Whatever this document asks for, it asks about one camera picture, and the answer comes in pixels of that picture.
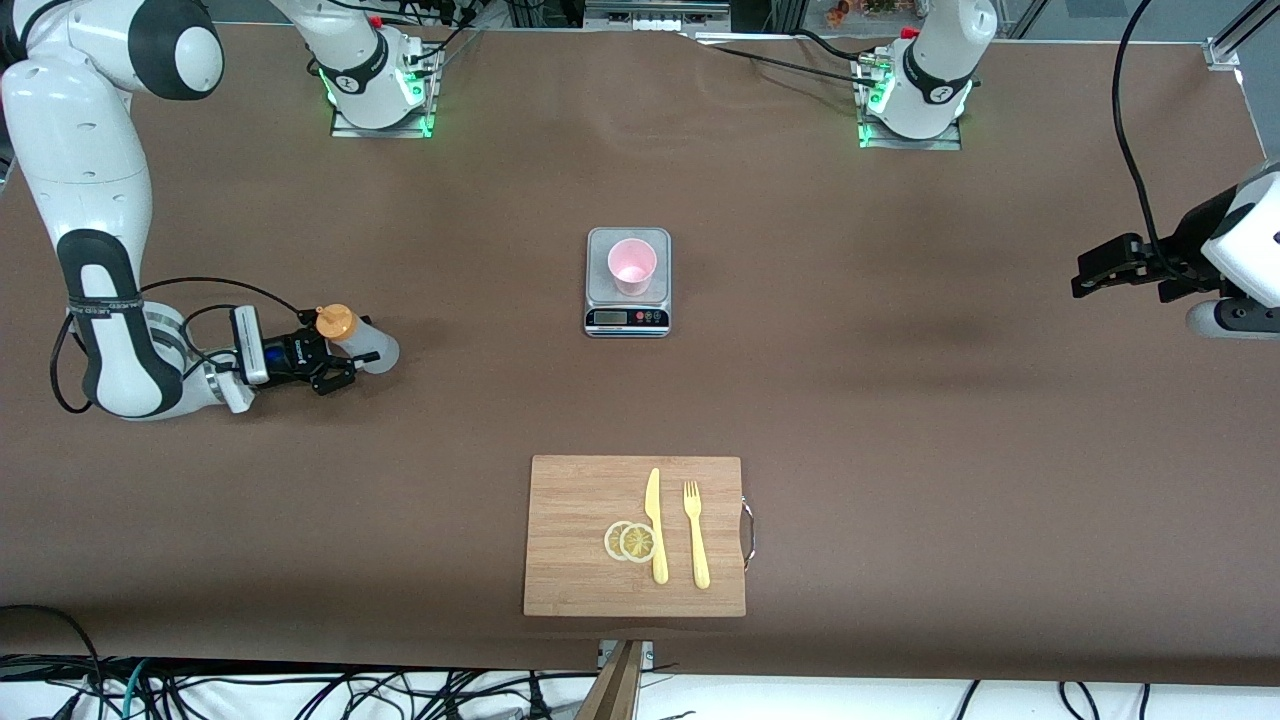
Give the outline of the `translucent orange-capped sauce bottle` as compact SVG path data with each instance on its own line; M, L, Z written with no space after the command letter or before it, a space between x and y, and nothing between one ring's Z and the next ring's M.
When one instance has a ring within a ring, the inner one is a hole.
M343 304L330 304L315 309L315 328L332 346L353 360L358 369L370 374L388 373L399 360L401 347L396 338L378 329Z

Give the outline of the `white power strip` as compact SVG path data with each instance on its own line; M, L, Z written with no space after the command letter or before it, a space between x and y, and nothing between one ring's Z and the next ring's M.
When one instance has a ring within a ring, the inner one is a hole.
M605 19L611 24L622 24L632 31L730 32L732 29L730 6L646 5L626 10L607 10Z

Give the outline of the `pink plastic cup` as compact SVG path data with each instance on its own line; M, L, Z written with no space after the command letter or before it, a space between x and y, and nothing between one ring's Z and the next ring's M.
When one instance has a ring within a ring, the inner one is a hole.
M648 291L658 268L658 255L645 240L625 238L611 247L607 266L614 287L623 296L636 297Z

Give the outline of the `aluminium frame profile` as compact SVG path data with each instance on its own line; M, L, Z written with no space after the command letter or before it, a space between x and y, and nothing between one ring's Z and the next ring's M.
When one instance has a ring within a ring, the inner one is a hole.
M1231 70L1239 65L1239 51L1272 20L1280 19L1280 0L1249 0L1215 36L1204 44L1204 59L1211 70Z

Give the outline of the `yellow plastic fork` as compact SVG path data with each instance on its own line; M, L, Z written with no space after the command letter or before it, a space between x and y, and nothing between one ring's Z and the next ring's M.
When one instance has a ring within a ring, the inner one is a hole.
M701 532L701 493L695 480L684 483L684 511L690 524L692 579L700 591L710 588L710 568Z

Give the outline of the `yellow plastic knife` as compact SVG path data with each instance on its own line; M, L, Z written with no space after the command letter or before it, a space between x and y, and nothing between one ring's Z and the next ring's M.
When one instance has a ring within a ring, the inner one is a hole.
M666 556L664 537L662 532L659 468L652 469L646 482L645 514L650 520L653 532L653 553L650 557L652 577L658 585L664 585L669 582L669 569Z

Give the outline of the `orange toy food pile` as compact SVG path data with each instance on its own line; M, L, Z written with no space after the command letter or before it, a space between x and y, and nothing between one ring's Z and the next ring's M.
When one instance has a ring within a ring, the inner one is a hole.
M828 28L837 29L859 22L892 20L915 12L915 0L832 0L824 10L824 20Z

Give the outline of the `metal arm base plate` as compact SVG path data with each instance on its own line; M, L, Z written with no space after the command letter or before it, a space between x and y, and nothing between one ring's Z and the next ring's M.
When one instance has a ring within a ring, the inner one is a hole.
M404 38L389 61L362 94L348 94L352 79L333 82L320 77L332 111L335 138L430 138L435 128L443 76L439 45Z
M920 151L959 151L963 149L963 136L959 119L951 119L947 128L932 138L909 138L891 129L881 111L900 86L893 73L893 61L887 47L877 47L873 53L859 53L849 63L852 77L869 81L869 85L855 83L854 97L858 105L858 142L860 149L892 149Z

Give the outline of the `silver digital kitchen scale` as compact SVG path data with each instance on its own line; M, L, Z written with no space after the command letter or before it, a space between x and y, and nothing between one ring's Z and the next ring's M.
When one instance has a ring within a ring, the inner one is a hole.
M625 238L645 240L658 268L644 295L623 296L607 266L611 247ZM598 227L588 234L582 328L591 337L662 338L673 324L672 237L659 227Z

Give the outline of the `wooden cutting board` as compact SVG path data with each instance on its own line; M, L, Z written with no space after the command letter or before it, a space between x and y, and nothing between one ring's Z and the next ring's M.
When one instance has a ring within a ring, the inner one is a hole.
M614 521L650 525L646 482L660 469L662 532L669 582L649 562L616 561L604 548ZM710 588L692 579L684 483L701 493ZM527 506L524 611L531 618L741 618L742 464L737 457L563 456L532 460Z

